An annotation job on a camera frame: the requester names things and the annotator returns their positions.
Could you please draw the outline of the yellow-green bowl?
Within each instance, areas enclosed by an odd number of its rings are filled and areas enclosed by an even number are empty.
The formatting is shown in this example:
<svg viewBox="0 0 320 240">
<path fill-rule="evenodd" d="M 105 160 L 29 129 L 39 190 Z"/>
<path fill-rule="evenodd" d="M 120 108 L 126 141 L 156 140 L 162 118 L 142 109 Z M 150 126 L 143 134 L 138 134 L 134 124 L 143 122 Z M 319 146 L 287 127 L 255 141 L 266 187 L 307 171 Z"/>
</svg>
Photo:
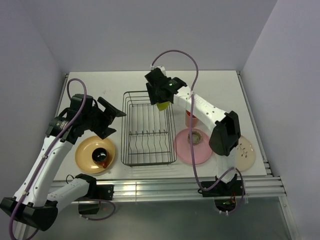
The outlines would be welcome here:
<svg viewBox="0 0 320 240">
<path fill-rule="evenodd" d="M 167 109 L 169 106 L 170 106 L 170 102 L 169 101 L 166 101 L 166 102 L 157 102 L 156 103 L 156 106 L 158 108 L 158 110 L 161 112 L 161 111 L 164 111 L 165 109 Z"/>
</svg>

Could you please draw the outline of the dark red teacup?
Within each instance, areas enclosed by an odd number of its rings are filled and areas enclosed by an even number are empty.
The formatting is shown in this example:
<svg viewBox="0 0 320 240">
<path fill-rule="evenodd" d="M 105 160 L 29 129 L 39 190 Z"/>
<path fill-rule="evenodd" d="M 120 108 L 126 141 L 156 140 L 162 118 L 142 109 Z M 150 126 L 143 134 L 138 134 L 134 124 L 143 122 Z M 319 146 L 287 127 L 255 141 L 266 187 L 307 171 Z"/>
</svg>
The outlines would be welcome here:
<svg viewBox="0 0 320 240">
<path fill-rule="evenodd" d="M 109 165 L 110 154 L 109 152 L 102 147 L 96 148 L 91 154 L 93 162 L 106 169 Z"/>
</svg>

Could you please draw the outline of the pink plastic cup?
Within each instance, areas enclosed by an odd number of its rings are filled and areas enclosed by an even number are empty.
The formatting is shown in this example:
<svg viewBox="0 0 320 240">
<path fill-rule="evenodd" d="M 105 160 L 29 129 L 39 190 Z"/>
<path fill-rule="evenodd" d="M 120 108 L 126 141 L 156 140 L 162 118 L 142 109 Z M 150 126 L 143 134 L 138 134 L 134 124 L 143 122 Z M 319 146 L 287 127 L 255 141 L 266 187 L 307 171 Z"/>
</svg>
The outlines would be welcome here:
<svg viewBox="0 0 320 240">
<path fill-rule="evenodd" d="M 187 128 L 195 128 L 199 122 L 199 119 L 197 117 L 195 117 L 194 115 L 192 115 L 192 119 L 190 117 L 191 113 L 186 110 L 185 111 L 185 125 Z"/>
</svg>

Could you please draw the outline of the small speckled ceramic cup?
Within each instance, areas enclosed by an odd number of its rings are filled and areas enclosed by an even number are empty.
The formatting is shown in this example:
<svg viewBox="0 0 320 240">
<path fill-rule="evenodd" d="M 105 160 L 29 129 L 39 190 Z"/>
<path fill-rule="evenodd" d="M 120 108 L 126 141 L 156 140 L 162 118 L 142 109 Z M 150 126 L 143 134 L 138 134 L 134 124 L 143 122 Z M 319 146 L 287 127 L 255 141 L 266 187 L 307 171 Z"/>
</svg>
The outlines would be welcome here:
<svg viewBox="0 0 320 240">
<path fill-rule="evenodd" d="M 196 146 L 203 141 L 202 134 L 196 130 L 192 131 L 192 133 L 188 133 L 187 141 L 189 144 L 193 144 L 194 146 Z"/>
</svg>

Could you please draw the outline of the pink cream floral plate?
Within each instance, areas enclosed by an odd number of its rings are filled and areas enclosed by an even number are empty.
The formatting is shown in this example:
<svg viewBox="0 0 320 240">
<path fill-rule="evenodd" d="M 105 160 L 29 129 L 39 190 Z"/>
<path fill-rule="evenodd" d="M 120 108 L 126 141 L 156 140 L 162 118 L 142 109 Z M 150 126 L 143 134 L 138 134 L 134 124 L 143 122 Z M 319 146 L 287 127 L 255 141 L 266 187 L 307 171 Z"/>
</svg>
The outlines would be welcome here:
<svg viewBox="0 0 320 240">
<path fill-rule="evenodd" d="M 244 136 L 238 140 L 235 150 L 235 167 L 241 172 L 249 170 L 256 161 L 256 152 L 252 143 Z"/>
</svg>

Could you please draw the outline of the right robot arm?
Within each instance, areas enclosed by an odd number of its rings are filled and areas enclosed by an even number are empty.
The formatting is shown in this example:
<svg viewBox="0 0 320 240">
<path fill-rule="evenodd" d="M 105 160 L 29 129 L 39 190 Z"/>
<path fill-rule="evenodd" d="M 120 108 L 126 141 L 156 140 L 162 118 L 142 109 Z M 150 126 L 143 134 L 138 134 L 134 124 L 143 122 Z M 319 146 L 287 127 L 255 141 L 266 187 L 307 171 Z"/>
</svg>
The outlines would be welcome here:
<svg viewBox="0 0 320 240">
<path fill-rule="evenodd" d="M 190 112 L 211 131 L 208 145 L 217 159 L 216 189 L 222 195 L 229 194 L 237 174 L 235 150 L 241 137 L 238 114 L 212 105 L 180 78 L 167 77 L 163 66 L 152 66 L 145 79 L 152 105 L 170 102 Z"/>
</svg>

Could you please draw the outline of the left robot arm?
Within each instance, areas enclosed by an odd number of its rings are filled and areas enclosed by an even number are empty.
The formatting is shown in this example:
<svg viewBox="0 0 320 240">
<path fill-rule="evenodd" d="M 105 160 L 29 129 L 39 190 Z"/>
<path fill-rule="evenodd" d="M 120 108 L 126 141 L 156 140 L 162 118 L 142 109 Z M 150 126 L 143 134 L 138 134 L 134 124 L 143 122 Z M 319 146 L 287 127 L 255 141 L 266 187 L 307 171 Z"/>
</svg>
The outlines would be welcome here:
<svg viewBox="0 0 320 240">
<path fill-rule="evenodd" d="M 69 107 L 52 119 L 45 133 L 42 150 L 29 175 L 13 197 L 5 197 L 0 208 L 14 221 L 36 230 L 48 230 L 59 211 L 77 199 L 91 200 L 98 193 L 96 178 L 80 173 L 71 183 L 51 193 L 52 182 L 69 151 L 85 131 L 100 139 L 115 133 L 110 128 L 115 118 L 126 114 L 104 98 L 75 94 Z"/>
</svg>

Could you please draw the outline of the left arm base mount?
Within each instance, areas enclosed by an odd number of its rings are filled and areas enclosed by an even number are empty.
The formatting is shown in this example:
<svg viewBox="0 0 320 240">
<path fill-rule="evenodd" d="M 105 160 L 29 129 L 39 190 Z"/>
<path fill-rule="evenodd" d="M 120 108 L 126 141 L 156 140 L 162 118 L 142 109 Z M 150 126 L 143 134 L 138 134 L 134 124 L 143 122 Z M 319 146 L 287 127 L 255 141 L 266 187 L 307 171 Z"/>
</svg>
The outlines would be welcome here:
<svg viewBox="0 0 320 240">
<path fill-rule="evenodd" d="M 114 185 L 99 185 L 97 179 L 93 176 L 80 173 L 76 175 L 71 182 L 66 183 L 66 193 L 68 203 L 73 201 L 95 202 L 93 206 L 88 204 L 79 204 L 79 217 L 87 221 L 103 221 L 112 217 L 116 212 L 116 205 L 112 202 L 114 194 Z M 111 206 L 111 212 L 104 217 L 92 217 L 96 215 L 103 203 Z"/>
</svg>

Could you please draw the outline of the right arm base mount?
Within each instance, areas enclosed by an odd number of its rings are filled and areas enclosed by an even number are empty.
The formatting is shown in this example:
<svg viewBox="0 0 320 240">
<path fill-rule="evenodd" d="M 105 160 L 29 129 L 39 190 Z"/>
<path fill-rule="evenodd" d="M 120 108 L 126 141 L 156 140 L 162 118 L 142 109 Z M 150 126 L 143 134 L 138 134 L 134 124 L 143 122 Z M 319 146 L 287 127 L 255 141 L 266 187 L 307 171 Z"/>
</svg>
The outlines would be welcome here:
<svg viewBox="0 0 320 240">
<path fill-rule="evenodd" d="M 222 181 L 211 190 L 197 190 L 204 198 L 214 198 L 214 207 L 220 215 L 229 216 L 245 203 L 246 190 L 241 180 L 232 180 L 229 183 Z"/>
</svg>

